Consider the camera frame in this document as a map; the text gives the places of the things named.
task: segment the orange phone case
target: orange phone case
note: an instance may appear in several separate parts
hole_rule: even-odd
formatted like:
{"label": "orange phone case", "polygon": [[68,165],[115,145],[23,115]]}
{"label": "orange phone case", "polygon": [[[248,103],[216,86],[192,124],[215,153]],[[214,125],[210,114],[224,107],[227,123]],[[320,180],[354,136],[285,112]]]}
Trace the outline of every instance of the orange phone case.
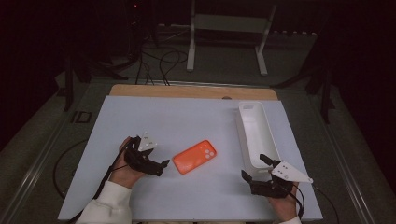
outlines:
{"label": "orange phone case", "polygon": [[204,140],[188,149],[178,153],[173,162],[181,174],[197,168],[207,161],[216,157],[217,151],[213,148],[209,141]]}

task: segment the hand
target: hand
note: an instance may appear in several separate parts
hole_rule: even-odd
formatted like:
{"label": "hand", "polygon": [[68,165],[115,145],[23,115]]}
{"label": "hand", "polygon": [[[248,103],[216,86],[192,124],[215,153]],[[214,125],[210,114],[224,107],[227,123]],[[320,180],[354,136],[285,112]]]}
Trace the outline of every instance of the hand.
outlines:
{"label": "hand", "polygon": [[[128,143],[128,141],[131,139],[131,137],[127,137],[122,145],[120,146],[120,150]],[[124,160],[124,154],[125,151],[123,151],[119,157],[119,159],[116,161],[113,169],[122,168],[115,170],[111,173],[111,176],[109,178],[109,181],[114,182],[116,184],[119,184],[121,186],[124,186],[125,188],[131,189],[134,183],[136,181],[144,176],[144,173],[138,172],[136,170],[133,170],[129,165],[126,163]]]}
{"label": "hand", "polygon": [[[293,187],[291,193],[295,196],[297,192],[297,188]],[[296,200],[293,199],[290,195],[286,198],[276,199],[268,197],[269,203],[273,206],[277,217],[280,221],[289,221],[295,217],[297,217],[297,208],[296,208]]]}

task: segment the white container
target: white container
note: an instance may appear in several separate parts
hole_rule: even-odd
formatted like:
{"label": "white container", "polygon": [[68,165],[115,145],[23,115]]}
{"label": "white container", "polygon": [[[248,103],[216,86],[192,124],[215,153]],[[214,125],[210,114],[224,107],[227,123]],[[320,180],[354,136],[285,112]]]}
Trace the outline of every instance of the white container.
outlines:
{"label": "white container", "polygon": [[272,170],[272,166],[260,160],[260,154],[264,154],[272,160],[280,161],[263,104],[240,102],[236,125],[245,171],[252,177],[258,177]]}

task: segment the human arm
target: human arm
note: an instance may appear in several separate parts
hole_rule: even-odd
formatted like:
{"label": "human arm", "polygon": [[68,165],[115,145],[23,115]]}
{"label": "human arm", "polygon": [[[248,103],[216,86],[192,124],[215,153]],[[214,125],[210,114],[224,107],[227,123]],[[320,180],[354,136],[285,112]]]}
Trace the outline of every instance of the human arm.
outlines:
{"label": "human arm", "polygon": [[[294,196],[297,192],[298,183],[294,183],[291,194]],[[296,200],[290,195],[286,198],[268,197],[268,202],[273,206],[277,217],[281,221],[279,224],[301,224],[301,220],[297,216]]]}
{"label": "human arm", "polygon": [[[128,137],[120,150],[131,139]],[[131,223],[132,214],[129,207],[132,187],[144,173],[131,169],[124,160],[124,152],[116,161],[110,178],[106,181],[101,194],[84,208],[77,223]]]}

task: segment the metal frame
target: metal frame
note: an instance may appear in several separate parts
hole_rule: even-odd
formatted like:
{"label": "metal frame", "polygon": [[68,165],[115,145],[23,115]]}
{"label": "metal frame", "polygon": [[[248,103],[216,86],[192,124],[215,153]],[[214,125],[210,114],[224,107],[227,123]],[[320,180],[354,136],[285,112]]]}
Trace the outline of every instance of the metal frame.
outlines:
{"label": "metal frame", "polygon": [[194,70],[195,29],[208,29],[262,34],[262,42],[255,48],[255,50],[260,74],[262,76],[267,76],[268,71],[262,51],[264,49],[265,42],[267,41],[275,12],[276,5],[272,6],[271,13],[266,19],[196,14],[195,0],[191,0],[190,48],[187,60],[187,71],[192,72]]}

